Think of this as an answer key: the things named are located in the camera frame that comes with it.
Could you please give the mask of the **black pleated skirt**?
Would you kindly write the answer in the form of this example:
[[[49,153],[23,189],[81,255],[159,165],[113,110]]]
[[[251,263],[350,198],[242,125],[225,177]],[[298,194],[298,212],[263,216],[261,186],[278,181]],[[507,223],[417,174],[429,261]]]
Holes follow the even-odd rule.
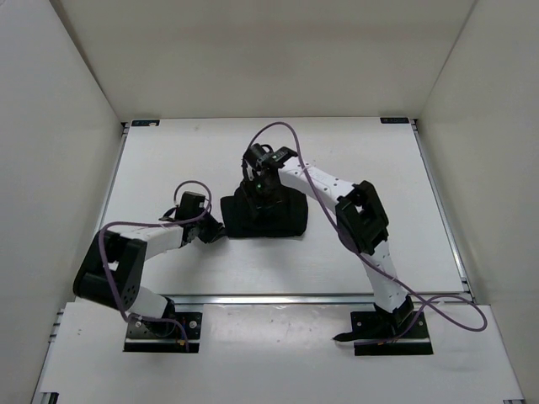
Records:
[[[308,222],[307,196],[284,187],[285,201],[262,209],[256,215],[250,210],[241,189],[220,200],[221,215],[229,238],[301,237]]]

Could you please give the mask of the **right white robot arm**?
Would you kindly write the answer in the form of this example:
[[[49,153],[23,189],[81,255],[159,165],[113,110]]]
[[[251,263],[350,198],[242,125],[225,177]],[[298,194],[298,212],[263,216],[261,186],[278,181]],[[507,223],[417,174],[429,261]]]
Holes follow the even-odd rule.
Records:
[[[374,293],[378,329],[395,338],[407,328],[413,303],[392,261],[389,220],[372,183],[336,178],[306,163],[299,151],[285,146],[275,151],[258,143],[244,152],[242,170],[248,197],[264,206],[285,189],[315,199],[341,243],[362,261]]]

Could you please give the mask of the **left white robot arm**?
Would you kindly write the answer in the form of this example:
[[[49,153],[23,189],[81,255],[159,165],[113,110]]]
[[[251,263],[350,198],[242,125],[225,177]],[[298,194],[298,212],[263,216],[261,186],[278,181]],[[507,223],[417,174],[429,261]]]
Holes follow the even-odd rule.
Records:
[[[160,226],[96,233],[73,282],[75,296],[117,310],[124,320],[145,326],[159,338],[189,341],[185,324],[176,318],[174,303],[141,285],[144,264],[169,250],[198,239],[211,244],[226,235],[211,214]]]

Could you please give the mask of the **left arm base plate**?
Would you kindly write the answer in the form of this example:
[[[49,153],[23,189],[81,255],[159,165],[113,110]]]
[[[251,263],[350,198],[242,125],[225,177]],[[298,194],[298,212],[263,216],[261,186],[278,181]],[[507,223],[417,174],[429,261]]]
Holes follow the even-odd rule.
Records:
[[[172,323],[136,321],[125,332],[123,351],[126,353],[197,354],[200,349],[203,321],[202,306],[176,306]]]

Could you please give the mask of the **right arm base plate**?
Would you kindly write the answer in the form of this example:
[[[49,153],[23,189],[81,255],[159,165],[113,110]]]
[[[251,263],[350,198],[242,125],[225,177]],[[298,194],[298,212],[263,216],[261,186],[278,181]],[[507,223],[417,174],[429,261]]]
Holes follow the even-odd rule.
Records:
[[[396,331],[382,328],[374,311],[352,311],[352,332],[360,335],[353,342],[355,357],[428,356],[434,354],[424,313],[414,311]]]

